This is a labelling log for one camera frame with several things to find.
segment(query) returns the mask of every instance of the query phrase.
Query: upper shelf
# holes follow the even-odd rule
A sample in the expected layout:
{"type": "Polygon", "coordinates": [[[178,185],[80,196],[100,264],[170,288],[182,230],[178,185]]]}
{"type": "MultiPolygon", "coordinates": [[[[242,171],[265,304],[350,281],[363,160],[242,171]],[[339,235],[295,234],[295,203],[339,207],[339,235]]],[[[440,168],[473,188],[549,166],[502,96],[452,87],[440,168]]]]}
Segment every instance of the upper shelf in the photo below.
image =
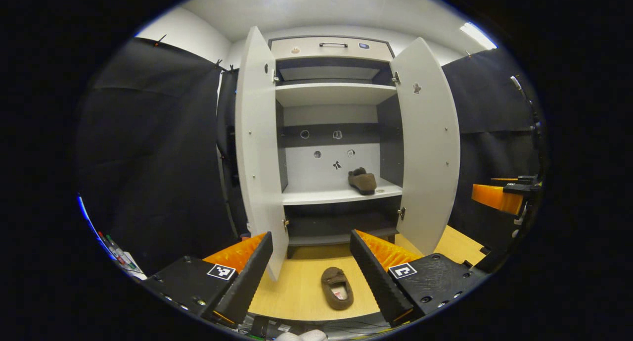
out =
{"type": "Polygon", "coordinates": [[[348,185],[347,181],[343,181],[338,186],[330,189],[306,190],[298,188],[292,184],[288,184],[283,190],[283,205],[314,205],[319,203],[337,203],[349,201],[362,201],[369,199],[379,199],[381,197],[390,197],[402,195],[400,186],[389,183],[385,179],[377,177],[376,192],[373,195],[361,195],[358,190],[348,185]]]}
{"type": "Polygon", "coordinates": [[[283,107],[319,104],[378,105],[396,94],[393,86],[330,82],[276,87],[276,99],[283,107]]]}

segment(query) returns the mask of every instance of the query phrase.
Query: fluorescent light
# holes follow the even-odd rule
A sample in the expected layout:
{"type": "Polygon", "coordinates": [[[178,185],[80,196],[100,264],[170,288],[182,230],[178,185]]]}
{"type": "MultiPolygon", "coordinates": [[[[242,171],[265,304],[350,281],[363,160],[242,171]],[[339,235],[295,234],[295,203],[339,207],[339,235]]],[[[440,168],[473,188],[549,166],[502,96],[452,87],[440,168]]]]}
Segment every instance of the fluorescent light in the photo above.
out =
{"type": "Polygon", "coordinates": [[[470,35],[472,39],[475,39],[477,43],[484,46],[484,48],[488,50],[497,48],[495,43],[493,43],[490,39],[488,39],[488,37],[486,37],[486,34],[484,34],[484,32],[482,32],[481,29],[475,27],[473,23],[470,23],[470,22],[464,23],[464,25],[460,29],[462,32],[470,35]]]}

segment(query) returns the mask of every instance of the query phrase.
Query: ceiling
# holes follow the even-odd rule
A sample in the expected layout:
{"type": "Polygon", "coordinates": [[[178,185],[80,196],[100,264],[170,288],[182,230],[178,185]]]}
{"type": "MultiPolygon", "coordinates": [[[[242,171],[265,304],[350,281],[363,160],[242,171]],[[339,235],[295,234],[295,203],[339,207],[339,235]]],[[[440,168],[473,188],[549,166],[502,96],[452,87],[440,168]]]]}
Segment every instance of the ceiling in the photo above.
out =
{"type": "Polygon", "coordinates": [[[188,0],[181,6],[231,42],[244,39],[253,25],[263,33],[355,25],[420,36],[457,52],[483,49],[459,30],[466,17],[439,0],[188,0]]]}

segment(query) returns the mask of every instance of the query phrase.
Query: white wall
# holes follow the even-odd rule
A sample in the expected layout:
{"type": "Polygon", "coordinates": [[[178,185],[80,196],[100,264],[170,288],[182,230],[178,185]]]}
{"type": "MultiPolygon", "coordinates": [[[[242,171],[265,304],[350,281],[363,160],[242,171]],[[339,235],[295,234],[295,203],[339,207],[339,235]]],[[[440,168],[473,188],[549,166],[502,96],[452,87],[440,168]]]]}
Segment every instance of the white wall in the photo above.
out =
{"type": "MultiPolygon", "coordinates": [[[[370,27],[355,27],[348,25],[325,25],[325,26],[312,26],[312,27],[296,27],[284,30],[278,30],[275,32],[262,33],[264,39],[278,37],[291,37],[292,35],[350,35],[350,37],[363,37],[367,39],[379,39],[381,41],[389,42],[391,49],[395,55],[400,54],[411,42],[417,37],[410,34],[404,34],[400,32],[394,32],[393,30],[386,30],[380,28],[370,27]]],[[[246,38],[241,41],[237,41],[231,45],[228,59],[226,60],[226,66],[233,64],[234,68],[239,68],[240,60],[242,59],[242,52],[244,51],[244,43],[246,38]]],[[[440,65],[450,63],[466,56],[456,52],[445,46],[441,46],[437,43],[427,41],[429,48],[433,52],[440,65]]]]}
{"type": "Polygon", "coordinates": [[[136,36],[157,41],[165,34],[167,36],[161,43],[179,47],[213,63],[219,59],[224,60],[220,66],[225,67],[231,42],[204,19],[187,9],[172,9],[147,25],[136,36]]]}

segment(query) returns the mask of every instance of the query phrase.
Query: door hinge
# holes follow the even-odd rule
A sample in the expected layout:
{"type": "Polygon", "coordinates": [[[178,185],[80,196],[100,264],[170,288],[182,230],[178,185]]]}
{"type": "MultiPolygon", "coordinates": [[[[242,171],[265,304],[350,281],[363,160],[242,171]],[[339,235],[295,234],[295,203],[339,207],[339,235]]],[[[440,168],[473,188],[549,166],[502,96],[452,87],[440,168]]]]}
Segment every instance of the door hinge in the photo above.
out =
{"type": "Polygon", "coordinates": [[[391,78],[391,81],[395,82],[396,84],[400,84],[400,76],[398,76],[398,72],[394,72],[394,77],[391,78]]]}

